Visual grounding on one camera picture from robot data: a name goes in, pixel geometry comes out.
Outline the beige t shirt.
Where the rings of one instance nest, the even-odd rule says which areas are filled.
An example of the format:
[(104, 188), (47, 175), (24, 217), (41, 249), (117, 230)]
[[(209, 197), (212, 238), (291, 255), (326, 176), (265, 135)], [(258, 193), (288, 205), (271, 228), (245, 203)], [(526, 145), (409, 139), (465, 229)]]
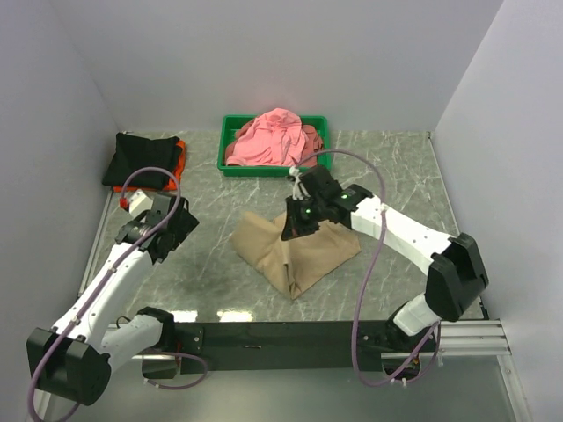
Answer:
[(286, 215), (268, 220), (245, 212), (230, 236), (234, 251), (283, 296), (295, 300), (362, 250), (358, 236), (332, 222), (321, 222), (310, 236), (283, 241)]

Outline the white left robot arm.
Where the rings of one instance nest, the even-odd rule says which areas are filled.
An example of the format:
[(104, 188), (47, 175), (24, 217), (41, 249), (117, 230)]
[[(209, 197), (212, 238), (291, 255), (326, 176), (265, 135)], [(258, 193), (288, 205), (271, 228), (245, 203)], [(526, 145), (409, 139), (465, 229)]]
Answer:
[(163, 263), (197, 227), (186, 198), (158, 193), (150, 208), (117, 233), (106, 262), (73, 306), (48, 330), (26, 341), (32, 386), (77, 404), (94, 404), (111, 375), (133, 356), (152, 349), (174, 352), (172, 313), (145, 307), (124, 327), (109, 329), (118, 310), (154, 266)]

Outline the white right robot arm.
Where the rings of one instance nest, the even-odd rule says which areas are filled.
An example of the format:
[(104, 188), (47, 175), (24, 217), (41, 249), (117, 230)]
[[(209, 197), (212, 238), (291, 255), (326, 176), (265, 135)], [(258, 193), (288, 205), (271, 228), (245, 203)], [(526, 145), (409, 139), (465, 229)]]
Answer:
[(306, 171), (292, 167), (289, 177), (294, 187), (286, 199), (282, 240), (312, 235), (324, 221), (338, 223), (381, 241), (426, 275), (424, 291), (399, 307), (385, 324), (382, 341), (390, 349), (405, 351), (436, 322), (455, 323), (488, 286), (473, 237), (428, 228), (359, 185), (344, 188), (322, 165)]

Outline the dusty rose t shirt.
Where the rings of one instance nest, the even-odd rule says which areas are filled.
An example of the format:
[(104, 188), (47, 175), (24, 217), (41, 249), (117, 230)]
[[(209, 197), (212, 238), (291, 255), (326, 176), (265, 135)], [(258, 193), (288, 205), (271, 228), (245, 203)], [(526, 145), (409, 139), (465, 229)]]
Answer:
[(290, 128), (289, 136), (277, 133), (277, 128), (260, 128), (256, 120), (249, 121), (236, 132), (235, 141), (226, 151), (226, 164), (289, 167), (324, 147), (316, 129), (310, 125), (300, 124), (297, 130)]

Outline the pink t shirt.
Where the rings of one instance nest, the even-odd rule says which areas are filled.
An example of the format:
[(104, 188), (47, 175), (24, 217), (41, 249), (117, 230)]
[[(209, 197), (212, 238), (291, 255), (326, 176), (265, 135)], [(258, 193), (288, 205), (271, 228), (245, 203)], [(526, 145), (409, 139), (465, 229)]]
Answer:
[(308, 136), (301, 118), (283, 108), (262, 113), (245, 123), (227, 147), (227, 166), (290, 167), (303, 157)]

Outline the green plastic bin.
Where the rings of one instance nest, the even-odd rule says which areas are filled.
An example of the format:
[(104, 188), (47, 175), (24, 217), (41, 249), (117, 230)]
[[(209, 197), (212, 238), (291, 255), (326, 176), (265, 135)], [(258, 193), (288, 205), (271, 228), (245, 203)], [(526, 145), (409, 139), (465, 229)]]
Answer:
[[(287, 167), (280, 166), (229, 166), (226, 164), (226, 151), (236, 139), (236, 132), (254, 118), (252, 114), (227, 114), (223, 117), (220, 135), (217, 169), (225, 177), (284, 178), (288, 175)], [(313, 126), (323, 141), (326, 149), (332, 147), (328, 120), (320, 115), (301, 115), (304, 125)]]

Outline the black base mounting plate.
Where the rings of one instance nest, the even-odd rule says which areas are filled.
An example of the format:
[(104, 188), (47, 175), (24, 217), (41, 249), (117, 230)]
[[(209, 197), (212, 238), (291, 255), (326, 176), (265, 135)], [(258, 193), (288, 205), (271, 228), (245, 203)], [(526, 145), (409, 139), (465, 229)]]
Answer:
[[(176, 323), (175, 334), (174, 348), (203, 358), (212, 371), (352, 366), (350, 321)], [(380, 372), (383, 354), (408, 354), (422, 338), (421, 332), (408, 337), (383, 320), (361, 321), (359, 369)]]

